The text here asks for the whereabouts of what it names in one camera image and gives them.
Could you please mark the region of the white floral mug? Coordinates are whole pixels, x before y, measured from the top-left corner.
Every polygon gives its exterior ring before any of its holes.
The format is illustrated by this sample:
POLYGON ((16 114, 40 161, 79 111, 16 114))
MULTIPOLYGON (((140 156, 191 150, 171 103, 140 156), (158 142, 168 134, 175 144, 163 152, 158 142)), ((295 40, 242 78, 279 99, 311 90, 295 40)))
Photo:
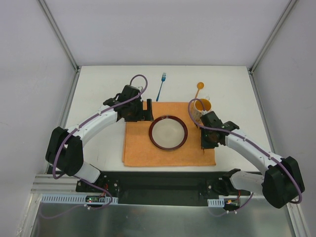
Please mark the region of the white floral mug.
POLYGON ((210 112, 212 108, 212 105, 210 103, 210 97, 200 98, 198 100, 195 100, 190 108, 192 117, 198 122, 202 123, 201 117, 210 112))

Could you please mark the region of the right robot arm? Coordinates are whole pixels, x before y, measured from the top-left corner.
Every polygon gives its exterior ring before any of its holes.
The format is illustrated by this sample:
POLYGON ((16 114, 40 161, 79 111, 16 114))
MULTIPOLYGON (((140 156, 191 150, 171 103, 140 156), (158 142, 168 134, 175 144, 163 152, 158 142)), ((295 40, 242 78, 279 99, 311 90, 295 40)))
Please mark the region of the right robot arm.
POLYGON ((228 196, 238 190, 249 191, 263 195, 275 208, 282 208, 288 203, 302 202, 305 186, 295 158, 283 158, 265 150, 249 139, 232 121, 223 123, 214 111, 204 112, 200 119, 202 148, 226 146, 239 153, 259 170, 259 174, 254 174, 238 168, 232 169, 213 184, 214 192, 228 196))

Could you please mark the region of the orange cloth placemat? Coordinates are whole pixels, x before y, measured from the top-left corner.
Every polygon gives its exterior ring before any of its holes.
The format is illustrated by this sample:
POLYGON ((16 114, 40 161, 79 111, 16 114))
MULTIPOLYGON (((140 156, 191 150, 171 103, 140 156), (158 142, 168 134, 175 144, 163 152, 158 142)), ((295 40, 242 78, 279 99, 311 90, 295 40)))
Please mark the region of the orange cloth placemat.
POLYGON ((200 146, 200 130, 188 113, 187 102, 153 102, 154 118, 171 115, 180 118, 188 129, 185 144, 174 151, 157 148, 149 138, 150 121, 128 122, 125 129, 125 141, 122 161, 131 167, 158 166, 214 166, 215 150, 203 150, 200 146))

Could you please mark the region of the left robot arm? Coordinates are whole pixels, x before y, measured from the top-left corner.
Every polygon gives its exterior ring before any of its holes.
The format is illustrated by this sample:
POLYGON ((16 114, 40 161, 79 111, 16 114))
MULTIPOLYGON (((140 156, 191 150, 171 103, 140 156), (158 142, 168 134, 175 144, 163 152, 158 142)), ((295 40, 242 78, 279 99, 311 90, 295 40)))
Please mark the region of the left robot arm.
POLYGON ((121 93, 109 98, 90 118, 69 128, 53 130, 45 159, 63 174, 87 181, 94 192, 104 188, 101 171, 84 161, 83 148, 95 135, 120 119, 125 122, 153 121, 152 100, 143 108, 142 91, 126 85, 121 93))

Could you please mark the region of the blue metal fork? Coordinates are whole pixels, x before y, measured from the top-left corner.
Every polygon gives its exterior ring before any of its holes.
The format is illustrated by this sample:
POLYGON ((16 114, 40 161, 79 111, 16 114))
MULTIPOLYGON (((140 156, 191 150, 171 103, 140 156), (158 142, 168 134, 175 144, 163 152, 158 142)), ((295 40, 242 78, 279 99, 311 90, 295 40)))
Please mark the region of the blue metal fork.
POLYGON ((160 83, 160 87, 159 87, 159 91, 158 91, 158 94, 157 94, 157 97, 156 97, 156 102, 159 101, 159 97, 160 97, 160 94, 161 94, 162 85, 163 85, 163 83, 165 82, 165 80, 166 80, 166 72, 164 72, 164 73, 162 74, 161 83, 160 83))

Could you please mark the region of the red rimmed plate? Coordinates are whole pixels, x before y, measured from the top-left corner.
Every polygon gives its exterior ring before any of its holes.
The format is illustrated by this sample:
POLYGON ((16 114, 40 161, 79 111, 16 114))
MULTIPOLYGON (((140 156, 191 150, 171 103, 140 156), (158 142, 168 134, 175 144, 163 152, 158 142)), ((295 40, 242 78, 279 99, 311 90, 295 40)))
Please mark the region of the red rimmed plate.
POLYGON ((157 148, 164 151, 173 151, 185 144, 188 138, 188 129, 180 118, 164 115, 151 123, 149 138, 157 148))

